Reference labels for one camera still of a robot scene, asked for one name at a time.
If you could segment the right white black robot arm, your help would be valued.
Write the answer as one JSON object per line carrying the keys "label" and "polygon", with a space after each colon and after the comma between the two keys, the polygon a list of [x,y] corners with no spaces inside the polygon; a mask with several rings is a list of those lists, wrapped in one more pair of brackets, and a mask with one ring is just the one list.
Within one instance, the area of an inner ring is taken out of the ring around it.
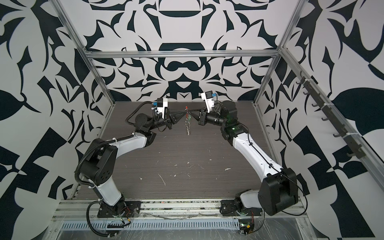
{"label": "right white black robot arm", "polygon": [[272,160],[253,140],[249,129],[238,120],[238,110],[232,101],[214,104],[201,110],[189,110],[199,125],[212,124],[219,126],[223,138],[229,142],[259,176],[259,190],[248,190],[240,194],[244,208],[261,208],[270,216],[283,212],[299,201],[299,186],[295,172],[283,168]]}

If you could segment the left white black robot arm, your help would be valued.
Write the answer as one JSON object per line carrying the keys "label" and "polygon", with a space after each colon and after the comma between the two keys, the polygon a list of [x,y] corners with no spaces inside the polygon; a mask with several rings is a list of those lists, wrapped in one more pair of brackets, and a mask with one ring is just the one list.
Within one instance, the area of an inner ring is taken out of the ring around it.
{"label": "left white black robot arm", "polygon": [[[172,126],[185,118],[187,111],[170,111],[164,108],[163,112],[152,115],[135,114],[135,110],[126,118],[126,123],[135,127],[130,135],[104,141],[100,138],[92,141],[79,161],[74,172],[75,180],[81,185],[87,185],[97,194],[103,210],[110,216],[118,216],[124,213],[126,208],[125,198],[118,190],[114,180],[113,171],[117,158],[137,149],[150,146],[156,138],[153,129]],[[129,120],[135,116],[135,122]]]}

